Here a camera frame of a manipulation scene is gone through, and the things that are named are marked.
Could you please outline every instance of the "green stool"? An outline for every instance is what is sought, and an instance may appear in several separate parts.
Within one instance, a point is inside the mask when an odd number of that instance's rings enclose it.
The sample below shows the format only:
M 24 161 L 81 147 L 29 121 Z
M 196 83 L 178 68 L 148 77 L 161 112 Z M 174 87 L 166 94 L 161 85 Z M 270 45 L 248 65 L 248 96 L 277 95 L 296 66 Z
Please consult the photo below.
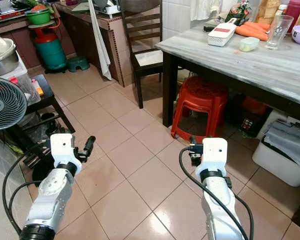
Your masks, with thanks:
M 66 65 L 68 66 L 69 72 L 71 73 L 75 73 L 77 69 L 81 69 L 83 71 L 90 68 L 87 59 L 83 56 L 76 56 L 68 59 L 66 61 Z

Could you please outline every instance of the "gas stove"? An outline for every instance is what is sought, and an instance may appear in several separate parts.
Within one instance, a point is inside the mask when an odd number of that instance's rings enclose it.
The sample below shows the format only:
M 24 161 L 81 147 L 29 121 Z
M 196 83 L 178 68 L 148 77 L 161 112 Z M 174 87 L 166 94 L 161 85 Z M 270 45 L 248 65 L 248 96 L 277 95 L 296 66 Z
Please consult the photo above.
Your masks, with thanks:
M 0 22 L 25 15 L 30 6 L 18 0 L 0 0 Z

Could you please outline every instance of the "green bowl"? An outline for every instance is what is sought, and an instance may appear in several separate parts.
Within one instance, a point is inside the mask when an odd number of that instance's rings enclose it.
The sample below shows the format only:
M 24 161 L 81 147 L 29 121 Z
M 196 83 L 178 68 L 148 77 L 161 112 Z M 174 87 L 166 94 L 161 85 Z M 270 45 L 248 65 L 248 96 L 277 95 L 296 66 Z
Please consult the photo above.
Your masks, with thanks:
M 26 17 L 33 25 L 41 25 L 50 22 L 50 11 L 27 14 Z

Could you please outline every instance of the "clear glass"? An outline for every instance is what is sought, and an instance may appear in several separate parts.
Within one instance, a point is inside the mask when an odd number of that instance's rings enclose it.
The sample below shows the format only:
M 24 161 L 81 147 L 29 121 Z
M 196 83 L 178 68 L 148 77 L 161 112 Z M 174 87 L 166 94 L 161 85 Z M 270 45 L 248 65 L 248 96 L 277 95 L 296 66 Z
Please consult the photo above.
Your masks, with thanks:
M 268 34 L 268 41 L 265 44 L 267 49 L 278 49 L 293 20 L 294 17 L 289 15 L 277 15 L 274 17 Z

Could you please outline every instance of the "fan grille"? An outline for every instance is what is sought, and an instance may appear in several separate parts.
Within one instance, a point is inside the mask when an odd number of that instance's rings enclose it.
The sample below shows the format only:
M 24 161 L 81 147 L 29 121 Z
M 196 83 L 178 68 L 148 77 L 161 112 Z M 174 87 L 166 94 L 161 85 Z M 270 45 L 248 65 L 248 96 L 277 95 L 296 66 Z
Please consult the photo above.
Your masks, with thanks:
M 0 130 L 18 123 L 27 110 L 27 99 L 22 90 L 0 78 Z

